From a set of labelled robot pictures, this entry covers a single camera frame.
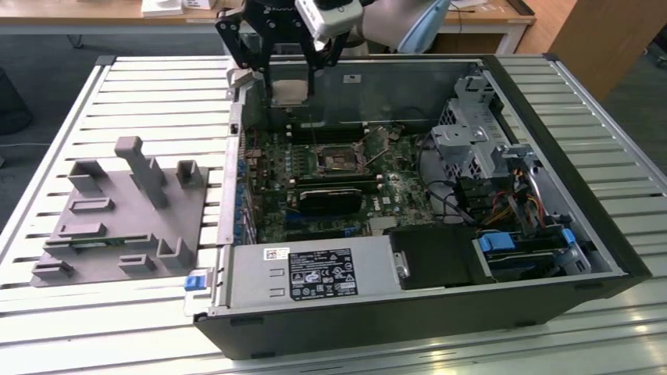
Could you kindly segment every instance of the aluminum workbench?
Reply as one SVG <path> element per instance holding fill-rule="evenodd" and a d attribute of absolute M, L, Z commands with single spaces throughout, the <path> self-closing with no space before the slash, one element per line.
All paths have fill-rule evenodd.
<path fill-rule="evenodd" d="M 181 277 L 36 289 L 31 269 L 77 159 L 125 169 L 119 136 L 212 169 L 197 266 L 213 266 L 228 134 L 227 57 L 100 59 L 0 236 L 0 373 L 654 373 L 667 365 L 667 179 L 560 62 L 502 57 L 654 278 L 547 325 L 233 362 L 184 315 Z M 522 140 L 522 132 L 512 127 Z"/>

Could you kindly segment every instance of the cable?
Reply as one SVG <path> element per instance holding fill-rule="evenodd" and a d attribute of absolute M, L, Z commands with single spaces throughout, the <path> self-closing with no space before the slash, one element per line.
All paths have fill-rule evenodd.
<path fill-rule="evenodd" d="M 507 215 L 510 215 L 511 213 L 512 213 L 512 207 L 508 206 L 503 211 L 500 211 L 498 214 L 487 218 L 483 221 L 483 225 L 490 225 L 491 223 L 499 221 L 500 219 L 504 219 Z"/>
<path fill-rule="evenodd" d="M 452 187 L 455 186 L 455 183 L 454 183 L 454 182 L 451 182 L 451 181 L 446 181 L 446 180 L 434 180 L 434 181 L 431 181 L 431 182 L 427 184 L 427 186 L 431 186 L 431 185 L 434 185 L 434 184 L 443 184 L 443 185 L 446 185 L 448 188 L 452 188 Z"/>
<path fill-rule="evenodd" d="M 455 12 L 459 15 L 459 35 L 456 36 L 456 44 L 455 44 L 455 53 L 459 53 L 459 41 L 460 41 L 460 35 L 463 34 L 463 20 L 460 19 L 460 14 L 463 11 L 460 10 L 456 4 L 451 3 L 451 5 L 456 8 Z"/>
<path fill-rule="evenodd" d="M 455 196 L 455 193 L 450 193 L 450 194 L 446 196 L 446 202 L 448 202 L 448 201 L 447 201 L 447 199 L 448 199 L 450 197 L 454 197 L 454 196 Z M 460 217 L 460 215 L 456 215 L 456 214 L 454 214 L 454 213 L 447 213 L 447 205 L 444 205 L 444 204 L 442 205 L 442 212 L 443 212 L 443 220 L 444 220 L 444 219 L 447 219 L 447 216 Z"/>
<path fill-rule="evenodd" d="M 0 147 L 21 147 L 21 146 L 51 146 L 51 143 L 13 143 L 11 145 L 0 145 Z"/>
<path fill-rule="evenodd" d="M 542 205 L 542 203 L 535 199 L 535 197 L 532 195 L 527 195 L 528 197 L 528 201 L 532 202 L 532 204 L 535 205 L 535 208 L 538 210 L 538 220 L 540 221 L 540 225 L 543 227 L 546 227 L 546 224 L 544 224 L 544 206 Z"/>
<path fill-rule="evenodd" d="M 419 153 L 416 155 L 416 163 L 415 163 L 415 165 L 416 165 L 416 176 L 419 177 L 419 182 L 424 186 L 424 188 L 427 188 L 427 191 L 431 194 L 431 197 L 434 197 L 436 200 L 439 200 L 440 202 L 443 202 L 444 205 L 450 206 L 456 211 L 456 213 L 460 215 L 460 217 L 463 218 L 463 220 L 464 220 L 466 223 L 468 223 L 470 225 L 478 225 L 478 222 L 468 215 L 468 213 L 466 213 L 466 211 L 458 205 L 455 205 L 454 203 L 448 202 L 443 197 L 440 197 L 434 192 L 434 190 L 431 190 L 431 183 L 434 181 L 430 184 L 427 184 L 424 182 L 424 178 L 422 177 L 422 156 L 423 156 L 423 153 L 424 153 L 424 148 L 427 148 L 426 145 L 427 145 L 427 141 L 428 141 L 430 138 L 432 138 L 431 132 L 428 132 L 427 135 L 424 136 L 424 139 L 422 141 L 422 147 L 419 148 Z"/>
<path fill-rule="evenodd" d="M 506 192 L 504 192 L 504 191 L 500 191 L 500 192 L 496 194 L 495 198 L 494 198 L 494 209 L 491 210 L 491 212 L 492 212 L 492 213 L 495 213 L 495 212 L 496 212 L 496 208 L 498 208 L 498 199 L 499 199 L 499 198 L 500 198 L 500 196 L 502 196 L 502 195 L 504 195 L 504 194 L 506 194 Z"/>
<path fill-rule="evenodd" d="M 402 107 L 399 112 L 403 112 L 406 109 L 411 109 L 412 111 L 415 111 L 416 113 L 419 113 L 422 115 L 424 120 L 428 120 L 428 116 L 424 113 L 424 111 L 422 109 L 419 109 L 418 107 L 415 107 L 414 105 L 410 105 L 407 107 Z M 392 113 L 391 122 L 394 125 L 404 128 L 404 126 L 399 123 L 399 120 L 396 120 L 396 116 L 394 115 L 394 113 Z"/>

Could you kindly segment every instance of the blue latch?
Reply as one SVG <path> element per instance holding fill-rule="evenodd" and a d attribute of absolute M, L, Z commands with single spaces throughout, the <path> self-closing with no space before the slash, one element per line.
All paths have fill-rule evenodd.
<path fill-rule="evenodd" d="M 567 245 L 571 247 L 574 243 L 576 242 L 576 237 L 574 236 L 572 230 L 571 229 L 563 229 L 563 237 L 564 240 L 567 241 Z"/>
<path fill-rule="evenodd" d="M 207 289 L 207 275 L 195 275 L 185 277 L 185 284 L 183 286 L 185 291 L 203 291 Z"/>
<path fill-rule="evenodd" d="M 478 241 L 483 252 L 491 252 L 494 250 L 512 250 L 516 248 L 512 236 L 508 232 L 487 233 Z"/>

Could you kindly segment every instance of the warning label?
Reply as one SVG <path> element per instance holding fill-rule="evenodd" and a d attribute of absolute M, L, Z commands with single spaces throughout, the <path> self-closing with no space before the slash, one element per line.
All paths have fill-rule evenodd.
<path fill-rule="evenodd" d="M 358 295 L 352 251 L 291 253 L 289 287 L 295 301 Z"/>

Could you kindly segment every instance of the wooden desk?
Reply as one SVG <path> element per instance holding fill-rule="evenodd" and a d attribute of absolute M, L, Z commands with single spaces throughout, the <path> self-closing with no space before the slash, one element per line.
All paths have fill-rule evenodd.
<path fill-rule="evenodd" d="M 209 23 L 217 11 L 240 4 L 241 0 L 217 0 L 213 10 L 184 9 L 179 16 L 144 18 L 140 0 L 3 0 L 0 34 L 207 34 L 215 33 Z M 500 42 L 491 52 L 514 53 L 535 17 L 520 16 L 506 0 L 490 4 L 468 8 L 475 13 L 450 12 L 440 32 L 476 34 L 474 39 L 496 34 Z"/>

